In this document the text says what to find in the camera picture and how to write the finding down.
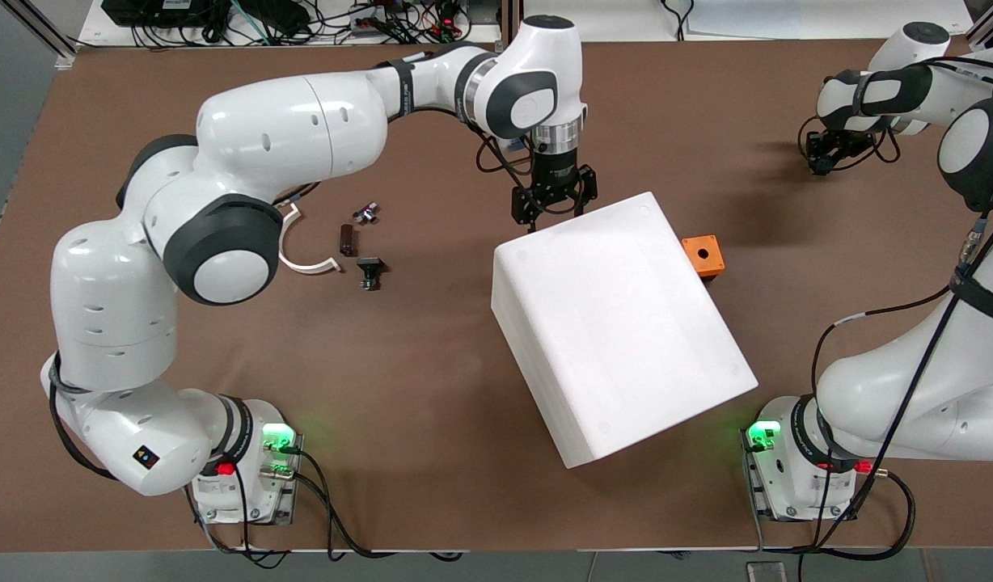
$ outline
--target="orange connector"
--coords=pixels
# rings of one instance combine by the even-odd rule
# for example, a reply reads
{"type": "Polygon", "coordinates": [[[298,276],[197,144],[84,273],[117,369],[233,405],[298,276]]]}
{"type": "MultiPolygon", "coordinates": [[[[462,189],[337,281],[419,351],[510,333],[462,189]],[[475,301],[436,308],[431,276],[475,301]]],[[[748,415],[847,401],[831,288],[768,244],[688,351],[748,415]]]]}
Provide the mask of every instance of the orange connector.
{"type": "Polygon", "coordinates": [[[685,238],[680,243],[690,257],[697,275],[706,283],[716,279],[716,276],[722,273],[723,269],[726,269],[726,265],[723,264],[723,255],[719,252],[719,243],[714,234],[685,238]]]}

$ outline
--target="brown tabletop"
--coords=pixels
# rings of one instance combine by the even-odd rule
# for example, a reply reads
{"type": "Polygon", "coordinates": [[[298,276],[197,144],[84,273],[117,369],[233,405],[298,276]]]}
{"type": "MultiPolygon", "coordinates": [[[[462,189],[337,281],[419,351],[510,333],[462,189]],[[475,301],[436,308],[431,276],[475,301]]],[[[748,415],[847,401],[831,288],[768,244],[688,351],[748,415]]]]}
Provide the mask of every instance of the brown tabletop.
{"type": "MultiPolygon", "coordinates": [[[[974,215],[936,169],[939,129],[812,177],[796,130],[828,74],[880,41],[586,45],[581,162],[592,209],[653,191],[680,236],[718,236],[726,272],[710,292],[760,387],[609,458],[568,470],[489,310],[492,252],[522,235],[510,181],[481,174],[478,139],[422,113],[390,127],[370,169],[320,185],[287,240],[299,262],[337,254],[338,227],[372,200],[361,255],[391,266],[382,290],[359,269],[279,270],[252,302],[180,297],[175,388],[263,398],[306,434],[335,504],[375,549],[550,550],[754,546],[737,430],[781,394],[809,390],[812,349],[845,314],[897,305],[947,280],[974,215]]],[[[0,551],[205,548],[180,493],[144,498],[73,464],[38,372],[56,349],[49,261],[57,239],[116,213],[138,149],[189,133],[205,97],[263,78],[371,67],[409,48],[83,51],[58,74],[0,231],[0,551]]],[[[550,217],[541,225],[549,225],[550,217]]],[[[877,346],[926,312],[845,328],[825,362],[877,346]]],[[[919,546],[993,546],[993,463],[891,461],[917,495],[919,546]]],[[[881,483],[839,545],[888,545],[902,498],[881,483]]],[[[319,548],[323,512],[256,528],[259,546],[319,548]]],[[[809,524],[767,524],[807,542],[809,524]]]]}

